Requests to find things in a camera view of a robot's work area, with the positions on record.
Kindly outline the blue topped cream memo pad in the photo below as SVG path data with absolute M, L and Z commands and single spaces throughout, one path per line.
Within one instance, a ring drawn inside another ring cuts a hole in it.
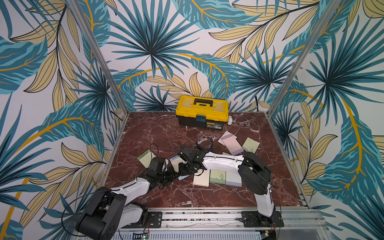
M 184 163 L 183 159 L 179 156 L 175 156 L 173 158 L 170 158 L 170 162 L 171 162 L 175 172 L 179 174 L 179 163 Z M 188 175 L 186 175 L 186 176 L 179 175 L 178 180 L 182 181 L 183 179 L 185 179 L 187 177 L 188 177 Z

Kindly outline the yellow topped cream memo pad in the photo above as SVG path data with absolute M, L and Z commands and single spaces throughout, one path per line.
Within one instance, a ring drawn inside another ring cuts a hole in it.
M 200 187 L 209 187 L 210 184 L 210 170 L 198 170 L 194 174 L 193 185 Z

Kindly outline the small green memo pad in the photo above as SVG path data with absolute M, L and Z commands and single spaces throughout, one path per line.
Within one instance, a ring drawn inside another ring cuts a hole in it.
M 141 154 L 139 157 L 138 157 L 138 160 L 139 162 L 145 167 L 145 168 L 148 168 L 150 163 L 151 163 L 151 160 L 156 157 L 156 155 L 151 151 L 151 150 L 147 150 L 146 152 L 144 152 L 143 154 Z

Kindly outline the large green memo pad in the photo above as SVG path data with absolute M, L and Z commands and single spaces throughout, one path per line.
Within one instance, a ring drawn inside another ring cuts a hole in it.
M 210 183 L 225 185 L 226 171 L 210 170 Z

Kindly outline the grey white memo pad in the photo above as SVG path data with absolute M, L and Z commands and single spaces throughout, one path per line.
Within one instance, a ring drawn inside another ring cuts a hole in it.
M 226 186 L 242 187 L 242 178 L 239 174 L 226 172 Z

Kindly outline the pink memo pad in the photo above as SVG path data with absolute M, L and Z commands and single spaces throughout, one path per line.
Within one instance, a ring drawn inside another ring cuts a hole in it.
M 231 137 L 223 139 L 224 145 L 228 149 L 228 151 L 231 153 L 231 155 L 236 156 L 241 154 L 244 150 L 242 146 L 239 144 L 237 139 Z

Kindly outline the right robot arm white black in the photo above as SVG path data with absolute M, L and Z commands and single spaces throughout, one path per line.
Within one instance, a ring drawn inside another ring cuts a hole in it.
M 255 195 L 258 213 L 266 218 L 273 216 L 276 208 L 272 199 L 271 170 L 254 153 L 228 156 L 184 147 L 179 157 L 184 161 L 179 164 L 181 176 L 196 174 L 200 170 L 221 170 L 239 175 L 243 185 Z

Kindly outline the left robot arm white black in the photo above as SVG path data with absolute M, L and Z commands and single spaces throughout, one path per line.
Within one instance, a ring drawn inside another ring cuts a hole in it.
M 147 209 L 134 203 L 156 187 L 166 187 L 180 176 L 166 160 L 155 157 L 135 180 L 109 189 L 100 187 L 77 220 L 75 230 L 93 240 L 110 240 L 115 232 L 129 224 L 145 223 Z

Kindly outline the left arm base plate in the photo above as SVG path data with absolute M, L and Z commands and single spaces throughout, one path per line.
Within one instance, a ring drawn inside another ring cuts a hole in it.
M 120 229 L 160 229 L 162 225 L 162 212 L 144 212 L 139 220 L 124 220 L 122 217 L 119 223 Z

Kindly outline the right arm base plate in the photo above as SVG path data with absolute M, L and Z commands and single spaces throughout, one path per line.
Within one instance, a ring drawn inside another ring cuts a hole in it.
M 245 228 L 282 228 L 285 226 L 281 212 L 274 211 L 271 217 L 261 215 L 258 211 L 241 212 L 241 222 Z

